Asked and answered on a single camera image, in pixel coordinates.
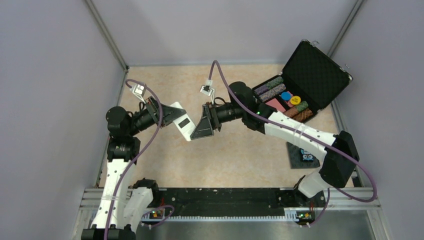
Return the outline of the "white remote control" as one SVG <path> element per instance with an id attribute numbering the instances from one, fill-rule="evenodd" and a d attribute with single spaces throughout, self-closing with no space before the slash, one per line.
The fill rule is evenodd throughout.
<path id="1" fill-rule="evenodd" d="M 175 124 L 181 135 L 184 137 L 184 139 L 187 142 L 190 142 L 192 140 L 191 135 L 196 128 L 195 123 L 192 121 L 187 111 L 182 107 L 182 105 L 178 101 L 172 103 L 170 106 L 179 110 L 183 110 L 183 115 L 175 119 L 173 123 Z"/>

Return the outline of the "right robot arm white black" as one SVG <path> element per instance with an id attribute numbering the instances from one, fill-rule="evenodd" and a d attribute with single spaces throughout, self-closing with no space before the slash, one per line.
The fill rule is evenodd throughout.
<path id="1" fill-rule="evenodd" d="M 314 196 L 327 188 L 347 185 L 359 161 L 353 137 L 346 131 L 338 134 L 314 129 L 257 100 L 244 82 L 229 86 L 230 102 L 217 106 L 205 103 L 202 117 L 190 134 L 191 140 L 211 137 L 223 123 L 240 119 L 250 130 L 277 137 L 311 153 L 321 167 L 296 184 L 293 200 L 307 206 Z"/>

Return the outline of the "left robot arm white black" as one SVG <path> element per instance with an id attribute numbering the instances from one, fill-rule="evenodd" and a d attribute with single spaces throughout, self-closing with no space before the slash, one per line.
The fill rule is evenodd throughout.
<path id="1" fill-rule="evenodd" d="M 140 152 L 147 149 L 141 147 L 136 134 L 151 126 L 156 126 L 158 132 L 187 112 L 177 101 L 165 105 L 152 96 L 141 101 L 139 107 L 139 111 L 130 112 L 114 106 L 105 115 L 109 131 L 105 185 L 92 223 L 82 230 L 82 240 L 134 240 L 147 207 L 160 202 L 157 183 L 151 179 L 143 180 L 128 197 Z"/>

